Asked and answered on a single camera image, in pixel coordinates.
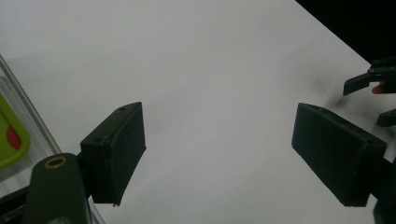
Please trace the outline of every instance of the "red spot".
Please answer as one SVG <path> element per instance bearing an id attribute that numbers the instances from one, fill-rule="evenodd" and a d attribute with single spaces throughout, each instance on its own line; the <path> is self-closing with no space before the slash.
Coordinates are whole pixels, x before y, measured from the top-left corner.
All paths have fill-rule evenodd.
<path id="1" fill-rule="evenodd" d="M 13 148 L 17 150 L 20 149 L 21 139 L 15 134 L 14 130 L 9 126 L 7 128 L 7 140 Z"/>

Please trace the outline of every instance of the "white surface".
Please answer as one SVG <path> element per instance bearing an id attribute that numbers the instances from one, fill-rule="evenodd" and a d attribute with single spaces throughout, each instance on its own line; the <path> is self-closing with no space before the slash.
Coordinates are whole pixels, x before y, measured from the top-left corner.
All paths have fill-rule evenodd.
<path id="1" fill-rule="evenodd" d="M 374 223 L 291 148 L 299 102 L 375 128 L 369 64 L 293 1 L 1 1 L 0 53 L 63 151 L 142 101 L 148 150 L 106 223 Z M 392 159 L 394 147 L 388 152 Z"/>

